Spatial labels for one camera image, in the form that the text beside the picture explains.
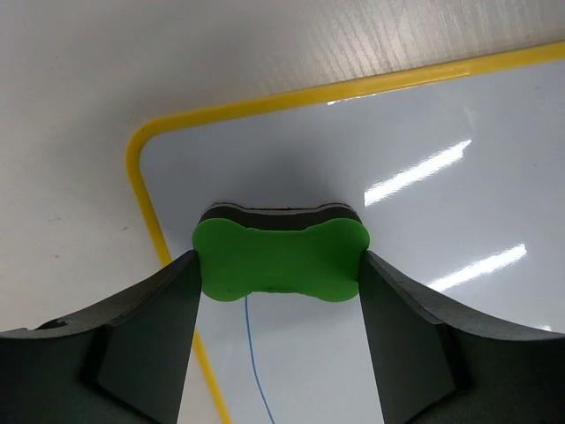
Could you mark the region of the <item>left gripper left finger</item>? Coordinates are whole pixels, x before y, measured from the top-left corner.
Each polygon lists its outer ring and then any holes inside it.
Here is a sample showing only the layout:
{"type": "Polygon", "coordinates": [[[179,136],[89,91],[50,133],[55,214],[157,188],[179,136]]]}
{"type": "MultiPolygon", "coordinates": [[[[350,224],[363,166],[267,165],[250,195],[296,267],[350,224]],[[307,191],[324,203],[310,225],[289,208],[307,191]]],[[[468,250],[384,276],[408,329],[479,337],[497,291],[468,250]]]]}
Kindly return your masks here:
{"type": "Polygon", "coordinates": [[[188,251],[90,307],[1,334],[3,423],[175,423],[201,294],[188,251]]]}

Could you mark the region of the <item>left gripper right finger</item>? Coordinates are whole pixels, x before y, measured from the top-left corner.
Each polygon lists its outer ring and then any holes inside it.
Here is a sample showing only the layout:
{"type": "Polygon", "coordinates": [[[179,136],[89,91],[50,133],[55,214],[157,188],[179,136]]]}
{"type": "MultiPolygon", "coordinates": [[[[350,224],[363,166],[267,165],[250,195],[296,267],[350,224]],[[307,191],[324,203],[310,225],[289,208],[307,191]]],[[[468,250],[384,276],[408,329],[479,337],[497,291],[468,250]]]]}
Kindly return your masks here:
{"type": "Polygon", "coordinates": [[[564,336],[479,312],[372,252],[359,296],[387,423],[562,423],[564,336]]]}

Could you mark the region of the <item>green whiteboard eraser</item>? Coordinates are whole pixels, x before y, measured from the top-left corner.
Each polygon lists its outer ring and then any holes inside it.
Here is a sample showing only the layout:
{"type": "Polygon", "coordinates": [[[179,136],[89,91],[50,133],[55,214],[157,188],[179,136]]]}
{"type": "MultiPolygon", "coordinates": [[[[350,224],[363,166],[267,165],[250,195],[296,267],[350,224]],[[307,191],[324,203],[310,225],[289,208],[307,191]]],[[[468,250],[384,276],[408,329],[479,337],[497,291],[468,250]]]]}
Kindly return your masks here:
{"type": "Polygon", "coordinates": [[[217,204],[192,233],[202,290],[222,302],[255,292],[327,302],[352,299],[369,245],[369,232],[358,214],[341,203],[313,209],[217,204]]]}

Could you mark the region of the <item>yellow-framed small whiteboard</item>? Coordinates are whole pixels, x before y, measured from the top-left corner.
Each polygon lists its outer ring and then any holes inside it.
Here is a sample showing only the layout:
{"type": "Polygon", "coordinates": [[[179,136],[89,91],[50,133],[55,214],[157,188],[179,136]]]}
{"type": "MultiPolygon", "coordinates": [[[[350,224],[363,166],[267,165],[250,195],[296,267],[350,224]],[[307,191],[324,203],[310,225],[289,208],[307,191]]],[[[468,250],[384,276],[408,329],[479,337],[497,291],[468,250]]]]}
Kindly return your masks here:
{"type": "MultiPolygon", "coordinates": [[[[216,202],[343,202],[416,281],[564,329],[562,42],[160,117],[125,168],[162,263],[216,202]]],[[[193,352],[222,423],[383,420],[357,299],[202,297],[193,352]]]]}

